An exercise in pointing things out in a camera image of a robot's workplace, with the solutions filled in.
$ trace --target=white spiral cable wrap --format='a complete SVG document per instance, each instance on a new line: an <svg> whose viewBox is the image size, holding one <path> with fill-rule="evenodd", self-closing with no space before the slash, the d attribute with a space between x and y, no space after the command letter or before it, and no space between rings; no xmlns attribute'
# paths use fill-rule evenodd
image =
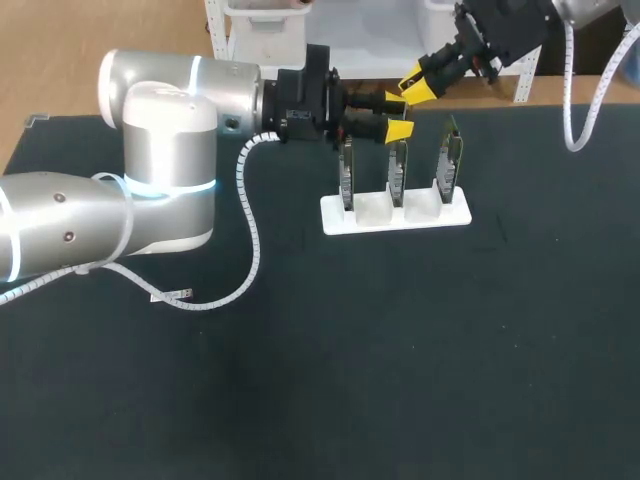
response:
<svg viewBox="0 0 640 480"><path fill-rule="evenodd" d="M249 289L249 287L251 286L251 284L256 278L256 275L258 273L258 267L260 266L260 237L258 235L258 227L256 225L253 212L251 211L251 206L249 205L249 199L247 198L247 193L244 186L245 165L246 165L249 153L256 145L259 145L265 142L277 142L279 140L280 138L278 137L278 135L272 132L256 135L253 138L251 138L249 141L247 141L247 143L245 143L244 147L240 152L240 155L238 156L238 163L236 167L236 186L238 189L238 196L240 197L240 203L242 204L242 209L247 219L247 224L249 225L249 232L251 234L251 245L253 249L253 259L251 261L251 268L249 269L249 274L247 275L247 278L242 283L242 285L240 285L240 287L238 287L238 289L236 289L236 291L231 293L230 295L227 295L226 297L220 300L216 300L214 302L209 302L209 303L195 304L195 303L181 302L180 300L175 300L170 296L166 295L165 293L161 292L160 290L155 288L153 285L151 285L150 283L142 279L140 276L133 273L128 268L123 267L122 265L119 265L117 263L108 263L106 265L101 265L101 262L97 262L97 263L87 263L85 265L79 265L75 267L63 268L61 270L56 270L55 272L47 273L46 275L36 278L35 280L31 280L30 282L27 282L26 284L21 285L20 287L16 287L0 295L0 305L4 305L19 297L22 297L23 295L26 295L27 293L30 293L69 273L73 273L73 272L85 273L87 270L91 270L92 268L95 268L95 267L105 268L107 270L111 270L112 272L116 272L122 275L123 277L131 280L140 288L142 288L143 290L146 290L148 293L158 298L159 300L163 301L164 303L171 305L172 307L179 308L181 310L190 310L190 311L213 310L233 302ZM130 192L126 188L123 188L123 192L125 194L125 199L127 200L127 202L129 202L130 196L131 196ZM131 205L129 203L128 203L128 210L129 211L127 213L128 216L127 216L127 222L125 224L125 232L123 233L123 238L125 238L126 236L127 241L128 241L128 238L131 236L131 229L133 228L133 220L129 216L131 213ZM118 245L118 248L116 248L116 252L120 251L120 253L122 253L122 250L125 247L126 247L126 243L124 247L122 247L122 242L120 242Z"/></svg>
<svg viewBox="0 0 640 480"><path fill-rule="evenodd" d="M577 142L574 142L573 140L573 126L571 122L571 90L573 84L573 57L575 45L573 38L573 27L570 23L565 22L564 31L567 42L567 52L565 58L566 63L564 69L564 141L567 145L567 148L571 152L579 152L585 147L585 145L591 138L591 134L593 133L593 129L596 125L596 120L598 119L598 114L600 113L600 107L602 107L602 102L604 101L604 97L607 94L607 90L609 90L611 82L613 81L616 70L622 63L622 60L624 60L633 44L636 43L638 38L640 38L640 24L636 25L627 34L627 36L622 40L622 42L614 52L611 60L609 60L609 63L607 64L607 67L602 74L602 78L600 78L598 87L596 88L596 93L593 96L593 101L591 103L591 107L589 108L589 113L587 114L587 120L585 121L582 134L580 135L580 138Z"/></svg>

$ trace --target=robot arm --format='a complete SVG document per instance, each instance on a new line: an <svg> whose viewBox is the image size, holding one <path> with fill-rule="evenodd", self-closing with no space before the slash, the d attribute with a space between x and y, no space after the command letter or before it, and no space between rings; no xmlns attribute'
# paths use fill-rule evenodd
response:
<svg viewBox="0 0 640 480"><path fill-rule="evenodd" d="M123 103L124 188L47 172L0 178L0 279L185 251L211 237L215 106L157 82L137 83Z"/></svg>
<svg viewBox="0 0 640 480"><path fill-rule="evenodd" d="M112 51L99 74L101 114L124 135L124 182L57 173L0 177L0 281L122 255L203 245L214 229L219 135L248 139L407 138L402 98L350 96L309 45L302 71L260 78L257 65L199 56ZM347 107L373 113L349 113Z"/></svg>
<svg viewBox="0 0 640 480"><path fill-rule="evenodd" d="M489 83L544 43L568 22L582 28L622 3L630 21L638 19L638 0L462 0L455 8L458 34L432 55L425 55L400 82L410 105L442 97L471 70Z"/></svg>

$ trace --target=black tabletop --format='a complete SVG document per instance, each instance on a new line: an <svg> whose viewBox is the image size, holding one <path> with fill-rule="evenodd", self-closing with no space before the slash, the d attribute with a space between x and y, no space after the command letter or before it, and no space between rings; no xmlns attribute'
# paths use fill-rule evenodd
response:
<svg viewBox="0 0 640 480"><path fill-rule="evenodd" d="M410 188L444 115L416 117ZM233 305L96 271L0 307L2 478L640 478L640 109L605 108L578 155L556 108L456 118L468 227L327 237L331 149L263 145L264 262ZM125 265L197 301L242 282L240 145L220 144L213 239ZM382 189L385 149L356 147L357 188ZM121 173L120 134L38 121L8 173L31 170Z"/></svg>

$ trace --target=white stand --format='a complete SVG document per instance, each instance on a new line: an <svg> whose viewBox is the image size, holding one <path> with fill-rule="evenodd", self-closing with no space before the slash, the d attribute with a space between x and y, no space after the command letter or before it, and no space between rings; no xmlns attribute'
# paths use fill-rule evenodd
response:
<svg viewBox="0 0 640 480"><path fill-rule="evenodd" d="M357 193L353 201L354 211L345 212L341 195L323 197L320 200L325 234L414 230L471 223L471 212L462 189L456 187L453 202L445 205L435 180L431 188L406 190L402 208L393 206L389 184L384 192Z"/></svg>

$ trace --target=wooden floor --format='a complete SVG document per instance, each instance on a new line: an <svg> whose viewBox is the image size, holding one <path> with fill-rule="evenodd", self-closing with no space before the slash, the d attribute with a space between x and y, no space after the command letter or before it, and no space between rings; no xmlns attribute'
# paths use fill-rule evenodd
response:
<svg viewBox="0 0 640 480"><path fill-rule="evenodd" d="M0 171L32 113L98 113L98 66L113 48L211 54L203 0L4 0L0 2ZM597 79L576 80L576 102L590 101ZM427 108L509 106L514 79L489 88L465 79ZM537 79L534 104L558 104L562 80ZM640 103L616 82L609 101Z"/></svg>

